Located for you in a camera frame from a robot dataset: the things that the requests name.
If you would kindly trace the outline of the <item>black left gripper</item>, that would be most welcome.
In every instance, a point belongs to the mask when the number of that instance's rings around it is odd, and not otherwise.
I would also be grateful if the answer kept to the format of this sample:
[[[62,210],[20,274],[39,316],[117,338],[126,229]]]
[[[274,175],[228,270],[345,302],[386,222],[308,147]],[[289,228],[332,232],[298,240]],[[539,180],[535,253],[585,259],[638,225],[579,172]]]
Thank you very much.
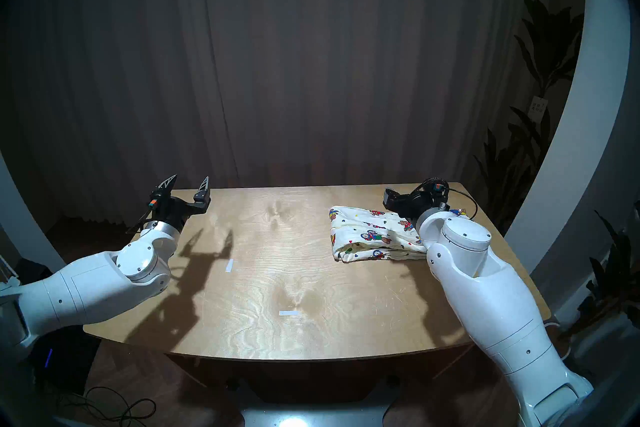
[[[177,180],[177,174],[168,177],[150,194],[150,217],[145,219],[145,224],[152,221],[163,222],[178,233],[182,233],[185,224],[194,215],[207,212],[211,201],[209,176],[202,181],[199,189],[194,194],[194,202],[188,203],[181,198],[171,197],[171,192]]]

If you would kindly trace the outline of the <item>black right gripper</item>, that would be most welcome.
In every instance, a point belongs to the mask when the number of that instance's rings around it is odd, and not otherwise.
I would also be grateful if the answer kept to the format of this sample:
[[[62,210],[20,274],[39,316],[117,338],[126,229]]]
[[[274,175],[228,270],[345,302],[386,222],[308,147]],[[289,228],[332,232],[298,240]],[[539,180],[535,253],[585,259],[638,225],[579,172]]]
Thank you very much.
[[[418,190],[399,195],[399,217],[417,223],[418,219],[428,213],[448,211],[449,190]]]

